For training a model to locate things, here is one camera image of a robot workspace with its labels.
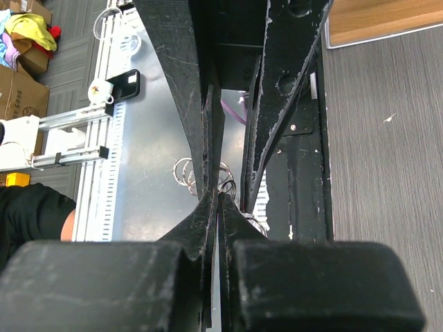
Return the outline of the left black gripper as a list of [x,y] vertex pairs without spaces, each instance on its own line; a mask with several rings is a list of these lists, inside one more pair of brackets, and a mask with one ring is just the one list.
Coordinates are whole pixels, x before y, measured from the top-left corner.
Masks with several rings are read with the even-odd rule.
[[[221,88],[248,90],[251,83],[240,210],[252,212],[264,169],[284,131],[284,119],[332,2],[135,1],[134,5],[176,104],[199,197],[217,193],[225,122]],[[258,74],[251,82],[261,54]]]

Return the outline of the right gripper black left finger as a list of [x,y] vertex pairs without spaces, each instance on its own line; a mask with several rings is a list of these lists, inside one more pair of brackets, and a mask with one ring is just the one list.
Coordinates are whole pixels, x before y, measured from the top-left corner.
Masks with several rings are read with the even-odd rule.
[[154,242],[25,243],[1,269],[1,330],[205,331],[213,207]]

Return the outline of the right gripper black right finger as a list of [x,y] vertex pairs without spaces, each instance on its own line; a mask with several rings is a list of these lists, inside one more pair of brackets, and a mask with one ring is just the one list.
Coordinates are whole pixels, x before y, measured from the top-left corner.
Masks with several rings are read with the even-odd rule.
[[219,195],[223,331],[422,331],[396,253],[380,243],[267,239]]

